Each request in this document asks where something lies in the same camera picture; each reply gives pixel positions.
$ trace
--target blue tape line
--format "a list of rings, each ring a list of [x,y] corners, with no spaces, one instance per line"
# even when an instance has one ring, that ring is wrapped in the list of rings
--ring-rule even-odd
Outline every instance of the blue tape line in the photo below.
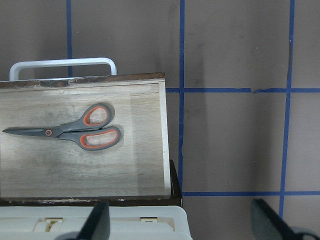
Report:
[[[230,88],[230,87],[202,87],[185,88],[185,93],[251,93],[251,88]]]
[[[285,196],[320,196],[320,191],[285,191]]]
[[[180,88],[174,88],[174,87],[167,87],[165,89],[166,93],[180,93]]]
[[[72,22],[71,22],[71,0],[66,0],[66,41],[67,58],[72,59]],[[68,66],[68,78],[72,78],[72,66]]]
[[[184,157],[184,108],[185,108],[185,0],[180,0],[180,33],[179,33],[179,143],[178,143],[178,180],[180,189],[183,186]]]
[[[292,93],[320,93],[320,88],[291,88]]]
[[[279,216],[281,218],[284,215],[284,204],[285,204],[286,169],[287,169],[287,153],[288,153],[288,138],[289,138],[289,123],[290,123],[290,100],[291,100],[292,66],[293,66],[293,50],[294,50],[294,24],[295,24],[295,0],[290,0],[289,69],[288,69],[288,76],[286,81],[284,134],[283,134],[283,151],[282,151],[280,201],[279,201]]]
[[[267,89],[258,89],[255,90],[253,93],[286,93],[287,89],[286,88],[267,88]]]
[[[279,196],[279,191],[185,191],[184,197],[255,197],[255,196]]]

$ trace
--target gray wall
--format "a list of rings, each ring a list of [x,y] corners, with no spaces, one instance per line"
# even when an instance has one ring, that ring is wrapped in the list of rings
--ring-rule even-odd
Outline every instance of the gray wall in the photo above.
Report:
[[[320,234],[320,1],[293,2],[292,88],[289,0],[72,0],[71,29],[66,0],[0,0],[1,80],[16,62],[68,52],[111,58],[119,74],[165,72],[170,158],[183,163],[192,237],[253,239],[254,197]],[[108,71],[74,67],[73,76]],[[67,76],[60,67],[20,78]]]

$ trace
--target wooden board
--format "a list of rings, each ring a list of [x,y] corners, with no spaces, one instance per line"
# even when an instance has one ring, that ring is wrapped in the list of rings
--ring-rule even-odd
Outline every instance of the wooden board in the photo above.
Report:
[[[114,112],[108,126],[123,135],[115,146],[87,151],[71,141],[0,132],[0,197],[170,195],[165,80],[156,76],[0,84],[0,131],[70,123],[103,103]]]

